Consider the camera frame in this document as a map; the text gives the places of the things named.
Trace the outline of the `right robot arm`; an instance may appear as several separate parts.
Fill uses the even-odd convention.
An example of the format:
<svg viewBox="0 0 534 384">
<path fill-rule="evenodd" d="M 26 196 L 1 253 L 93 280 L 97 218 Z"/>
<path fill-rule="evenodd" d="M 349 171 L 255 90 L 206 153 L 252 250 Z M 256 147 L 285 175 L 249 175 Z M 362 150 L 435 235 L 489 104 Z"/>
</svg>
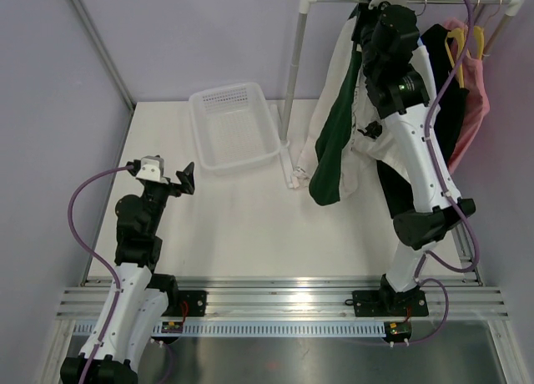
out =
<svg viewBox="0 0 534 384">
<path fill-rule="evenodd" d="M 434 122 L 439 104 L 416 14 L 383 2 L 361 4 L 352 39 L 362 50 L 365 87 L 392 134 L 411 184 L 413 207 L 393 219 L 399 244 L 376 290 L 354 291 L 358 317 L 428 316 L 419 275 L 426 257 L 476 208 L 452 182 Z"/>
</svg>

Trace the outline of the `green and white t shirt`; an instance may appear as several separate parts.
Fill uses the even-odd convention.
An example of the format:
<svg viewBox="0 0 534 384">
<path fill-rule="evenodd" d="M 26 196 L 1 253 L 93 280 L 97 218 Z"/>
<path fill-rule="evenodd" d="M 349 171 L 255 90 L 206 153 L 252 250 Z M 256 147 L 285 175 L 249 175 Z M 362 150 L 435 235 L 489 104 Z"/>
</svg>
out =
<svg viewBox="0 0 534 384">
<path fill-rule="evenodd" d="M 320 206 L 335 204 L 358 188 L 358 170 L 367 159 L 350 150 L 353 104 L 361 54 L 352 40 L 356 17 L 337 38 L 325 86 L 312 113 L 307 138 L 292 179 Z"/>
</svg>

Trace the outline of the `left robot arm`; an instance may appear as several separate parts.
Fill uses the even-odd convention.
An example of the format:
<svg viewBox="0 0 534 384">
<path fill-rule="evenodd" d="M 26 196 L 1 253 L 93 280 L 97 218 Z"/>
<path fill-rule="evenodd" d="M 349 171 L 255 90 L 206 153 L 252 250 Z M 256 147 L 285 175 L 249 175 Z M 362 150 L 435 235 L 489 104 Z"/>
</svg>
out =
<svg viewBox="0 0 534 384">
<path fill-rule="evenodd" d="M 141 195 L 125 195 L 115 206 L 115 258 L 108 263 L 87 244 L 82 247 L 103 264 L 112 283 L 92 333 L 76 357 L 64 360 L 64 383 L 136 383 L 144 348 L 157 320 L 178 309 L 188 313 L 172 275 L 156 273 L 163 241 L 157 231 L 169 198 L 195 191 L 194 164 L 164 176 L 164 160 L 145 156 L 123 170 L 143 187 Z"/>
</svg>

